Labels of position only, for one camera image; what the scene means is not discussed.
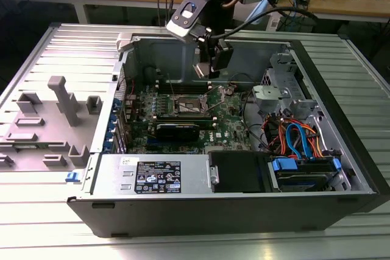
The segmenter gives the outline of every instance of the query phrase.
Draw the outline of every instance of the electronic equipment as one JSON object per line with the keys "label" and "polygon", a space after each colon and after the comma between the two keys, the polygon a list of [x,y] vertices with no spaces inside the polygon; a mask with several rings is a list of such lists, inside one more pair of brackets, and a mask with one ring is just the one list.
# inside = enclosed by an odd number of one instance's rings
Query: electronic equipment
{"label": "electronic equipment", "polygon": [[[84,169],[67,204],[97,236],[323,230],[389,200],[356,126],[381,137],[384,117],[338,103],[390,91],[349,41],[241,32],[207,81],[189,66],[193,44],[114,28],[50,28],[0,100],[0,170]],[[52,41],[62,36],[86,45]],[[102,36],[112,41],[91,42]],[[369,88],[342,79],[351,67]]]}

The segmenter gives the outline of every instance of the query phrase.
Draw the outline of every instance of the metal bracket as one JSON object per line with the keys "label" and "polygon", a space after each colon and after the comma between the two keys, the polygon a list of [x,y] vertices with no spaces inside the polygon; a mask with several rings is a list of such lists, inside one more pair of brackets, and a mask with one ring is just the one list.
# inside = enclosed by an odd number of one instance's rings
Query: metal bracket
{"label": "metal bracket", "polygon": [[120,33],[116,39],[116,50],[124,52],[133,47],[133,33]]}
{"label": "metal bracket", "polygon": [[213,185],[217,185],[219,183],[217,166],[210,166],[210,181]]}

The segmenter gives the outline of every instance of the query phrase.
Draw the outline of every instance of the label sticker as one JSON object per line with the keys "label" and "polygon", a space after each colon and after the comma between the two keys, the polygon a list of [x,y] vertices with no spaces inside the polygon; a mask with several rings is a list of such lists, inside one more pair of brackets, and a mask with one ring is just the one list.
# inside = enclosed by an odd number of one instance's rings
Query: label sticker
{"label": "label sticker", "polygon": [[137,161],[137,194],[181,193],[179,161]]}
{"label": "label sticker", "polygon": [[127,157],[124,157],[124,158],[121,158],[121,166],[129,166],[131,164],[135,164],[137,162],[140,161],[140,158],[127,158]]}

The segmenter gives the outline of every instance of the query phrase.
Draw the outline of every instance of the metal table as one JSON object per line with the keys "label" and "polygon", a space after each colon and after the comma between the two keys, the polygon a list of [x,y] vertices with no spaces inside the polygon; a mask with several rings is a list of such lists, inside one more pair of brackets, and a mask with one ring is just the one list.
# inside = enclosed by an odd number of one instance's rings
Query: metal table
{"label": "metal table", "polygon": [[[62,24],[51,27],[0,97],[0,136],[18,111],[15,91],[39,91],[55,68],[65,72],[78,94],[82,83],[104,87],[118,58],[116,38],[127,26]],[[267,32],[256,32],[262,36]],[[348,40],[337,35],[272,33],[296,38],[318,67],[384,177],[390,183],[389,85]],[[67,60],[73,65],[64,65]],[[83,72],[94,72],[81,76]],[[325,231],[309,233],[101,239],[66,205],[80,185],[65,183],[68,172],[0,173],[0,256],[62,259],[99,255],[107,259],[366,259],[390,257],[390,203],[354,214]]]}

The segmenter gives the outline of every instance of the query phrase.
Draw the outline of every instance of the cable connector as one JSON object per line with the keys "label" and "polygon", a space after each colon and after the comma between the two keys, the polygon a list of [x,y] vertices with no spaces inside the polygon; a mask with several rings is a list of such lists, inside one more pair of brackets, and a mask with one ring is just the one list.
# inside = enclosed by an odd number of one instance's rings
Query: cable connector
{"label": "cable connector", "polygon": [[307,138],[319,137],[319,133],[310,133],[306,135]]}

